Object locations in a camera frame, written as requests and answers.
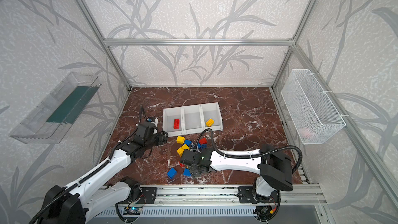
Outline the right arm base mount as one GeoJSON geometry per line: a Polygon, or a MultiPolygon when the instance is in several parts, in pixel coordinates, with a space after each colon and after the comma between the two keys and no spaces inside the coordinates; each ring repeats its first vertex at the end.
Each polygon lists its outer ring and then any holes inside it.
{"type": "Polygon", "coordinates": [[[254,186],[240,186],[238,187],[238,194],[240,203],[250,204],[279,204],[280,203],[280,191],[274,190],[269,197],[261,196],[255,193],[254,186]]]}

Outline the large yellow lego brick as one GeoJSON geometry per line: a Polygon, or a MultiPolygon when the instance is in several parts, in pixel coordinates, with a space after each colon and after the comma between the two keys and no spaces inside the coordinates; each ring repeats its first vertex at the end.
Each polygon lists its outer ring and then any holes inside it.
{"type": "Polygon", "coordinates": [[[185,150],[190,150],[189,146],[186,144],[182,145],[180,148],[177,149],[177,153],[179,154],[180,157],[182,156],[185,150]]]}

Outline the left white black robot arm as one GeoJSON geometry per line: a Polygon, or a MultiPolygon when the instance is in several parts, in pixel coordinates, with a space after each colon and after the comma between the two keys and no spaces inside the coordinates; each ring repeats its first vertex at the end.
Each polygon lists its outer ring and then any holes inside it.
{"type": "Polygon", "coordinates": [[[146,150],[167,143],[169,134],[159,131],[154,122],[145,121],[111,154],[85,175],[64,187],[52,187],[32,224],[85,224],[110,206],[123,201],[140,201],[144,196],[138,181],[125,177],[101,191],[113,176],[141,158],[146,150]]]}

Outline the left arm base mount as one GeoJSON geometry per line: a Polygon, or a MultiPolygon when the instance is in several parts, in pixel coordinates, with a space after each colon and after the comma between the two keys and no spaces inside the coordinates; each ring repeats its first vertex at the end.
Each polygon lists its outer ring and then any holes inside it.
{"type": "Polygon", "coordinates": [[[119,204],[154,204],[157,187],[141,187],[132,189],[128,198],[119,204]]]}

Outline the long red lego brick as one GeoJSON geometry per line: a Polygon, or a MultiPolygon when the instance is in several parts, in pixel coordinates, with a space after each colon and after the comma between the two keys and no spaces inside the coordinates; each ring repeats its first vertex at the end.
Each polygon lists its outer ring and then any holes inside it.
{"type": "Polygon", "coordinates": [[[174,130],[180,129],[180,119],[174,119],[173,128],[174,130]]]}

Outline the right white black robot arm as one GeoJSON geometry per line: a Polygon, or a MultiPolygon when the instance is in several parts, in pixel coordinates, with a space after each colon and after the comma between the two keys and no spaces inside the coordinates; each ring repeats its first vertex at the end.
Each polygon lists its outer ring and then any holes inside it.
{"type": "Polygon", "coordinates": [[[264,145],[252,151],[224,151],[212,147],[202,151],[185,150],[180,162],[188,167],[193,177],[225,170],[257,174],[252,188],[238,188],[240,203],[278,205],[280,193],[293,190],[293,174],[301,160],[302,152],[296,146],[264,145]]]}

